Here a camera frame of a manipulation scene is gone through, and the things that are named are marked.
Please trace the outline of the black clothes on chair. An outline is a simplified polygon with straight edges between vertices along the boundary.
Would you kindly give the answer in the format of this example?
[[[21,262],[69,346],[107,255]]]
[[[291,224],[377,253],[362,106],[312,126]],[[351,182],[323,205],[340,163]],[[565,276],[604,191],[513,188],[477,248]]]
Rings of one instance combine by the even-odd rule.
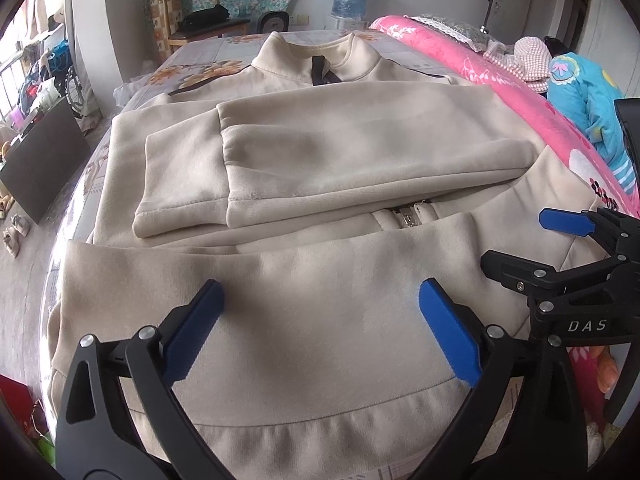
[[[230,18],[229,11],[221,4],[212,8],[194,11],[186,15],[179,24],[183,30],[197,30],[222,24]]]

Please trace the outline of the pink floral blanket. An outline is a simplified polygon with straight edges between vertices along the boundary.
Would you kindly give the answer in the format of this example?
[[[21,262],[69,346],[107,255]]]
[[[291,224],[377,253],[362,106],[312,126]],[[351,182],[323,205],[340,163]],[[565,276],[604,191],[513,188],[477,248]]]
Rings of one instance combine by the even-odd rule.
[[[442,63],[472,84],[490,87],[542,137],[568,169],[591,186],[605,206],[638,217],[638,193],[626,194],[588,140],[524,82],[460,42],[410,18],[383,16],[371,28]]]

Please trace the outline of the red gift bag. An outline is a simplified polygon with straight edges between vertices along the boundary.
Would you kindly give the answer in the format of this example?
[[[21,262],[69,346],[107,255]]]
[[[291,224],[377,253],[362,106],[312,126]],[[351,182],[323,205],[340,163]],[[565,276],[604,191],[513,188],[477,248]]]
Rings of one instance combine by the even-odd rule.
[[[10,412],[21,428],[28,434],[29,431],[34,429],[32,411],[35,405],[29,388],[21,382],[1,375],[0,390],[2,399],[6,402]]]

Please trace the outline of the person in blue pajamas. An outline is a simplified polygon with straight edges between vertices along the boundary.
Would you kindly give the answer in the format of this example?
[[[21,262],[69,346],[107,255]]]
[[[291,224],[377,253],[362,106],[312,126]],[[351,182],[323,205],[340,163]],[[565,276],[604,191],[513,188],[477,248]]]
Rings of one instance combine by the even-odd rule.
[[[551,54],[547,99],[596,149],[627,195],[637,187],[615,102],[624,94],[597,63],[571,51],[559,39],[545,36]]]

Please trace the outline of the pink checkered cloth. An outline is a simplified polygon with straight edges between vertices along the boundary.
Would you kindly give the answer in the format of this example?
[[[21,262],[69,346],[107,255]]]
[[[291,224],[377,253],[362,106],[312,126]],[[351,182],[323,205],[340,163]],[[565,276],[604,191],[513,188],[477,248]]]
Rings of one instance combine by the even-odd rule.
[[[523,81],[533,92],[544,94],[548,91],[551,54],[538,37],[516,40],[512,53],[506,52],[502,42],[490,40],[483,58]]]

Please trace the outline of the white shoe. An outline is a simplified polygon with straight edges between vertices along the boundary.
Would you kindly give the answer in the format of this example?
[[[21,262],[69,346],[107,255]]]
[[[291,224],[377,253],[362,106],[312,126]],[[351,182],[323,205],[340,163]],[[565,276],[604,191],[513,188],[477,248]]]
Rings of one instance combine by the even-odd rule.
[[[17,230],[10,226],[5,229],[2,233],[2,242],[6,251],[10,254],[12,258],[16,258],[20,253],[20,236],[17,233]]]
[[[11,224],[13,229],[22,237],[26,237],[30,231],[29,221],[20,214],[14,214],[11,218]]]

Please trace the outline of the floral pillow with lace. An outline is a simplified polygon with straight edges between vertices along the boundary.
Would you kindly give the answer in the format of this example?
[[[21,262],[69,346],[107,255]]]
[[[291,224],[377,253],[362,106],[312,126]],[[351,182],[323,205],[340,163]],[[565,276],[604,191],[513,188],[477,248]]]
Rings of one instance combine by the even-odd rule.
[[[438,30],[459,44],[464,44],[474,52],[484,52],[487,49],[490,36],[478,27],[465,22],[444,18],[434,14],[419,14],[411,19],[429,28]]]

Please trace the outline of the dark grey cabinet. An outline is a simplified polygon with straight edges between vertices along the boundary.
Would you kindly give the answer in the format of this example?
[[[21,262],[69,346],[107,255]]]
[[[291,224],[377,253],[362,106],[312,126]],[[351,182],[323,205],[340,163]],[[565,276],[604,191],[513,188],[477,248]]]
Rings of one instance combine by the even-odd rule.
[[[59,100],[9,150],[1,183],[29,219],[39,223],[90,154],[70,104]]]

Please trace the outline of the white water dispenser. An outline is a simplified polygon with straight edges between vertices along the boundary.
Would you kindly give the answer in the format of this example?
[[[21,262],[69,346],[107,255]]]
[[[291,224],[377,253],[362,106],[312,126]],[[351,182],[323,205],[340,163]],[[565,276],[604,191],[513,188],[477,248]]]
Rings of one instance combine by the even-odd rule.
[[[332,14],[329,14],[324,22],[324,28],[329,30],[348,30],[353,32],[354,30],[366,30],[368,27],[369,23],[366,20],[340,18]]]

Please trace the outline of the black round fan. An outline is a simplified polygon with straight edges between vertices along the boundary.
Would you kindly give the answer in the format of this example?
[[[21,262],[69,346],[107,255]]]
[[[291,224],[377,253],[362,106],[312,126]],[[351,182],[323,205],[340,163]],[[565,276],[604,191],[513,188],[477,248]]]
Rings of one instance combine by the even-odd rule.
[[[290,14],[286,11],[270,11],[262,14],[257,21],[258,34],[287,32],[290,28]]]

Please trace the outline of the wooden chair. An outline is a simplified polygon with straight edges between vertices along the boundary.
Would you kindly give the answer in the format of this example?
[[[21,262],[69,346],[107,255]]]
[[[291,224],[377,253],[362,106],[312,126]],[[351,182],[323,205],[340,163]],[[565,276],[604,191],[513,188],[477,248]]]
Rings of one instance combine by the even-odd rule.
[[[162,61],[190,42],[229,32],[246,34],[250,27],[249,18],[235,18],[220,0],[189,14],[183,13],[182,4],[183,0],[150,0],[155,45]]]

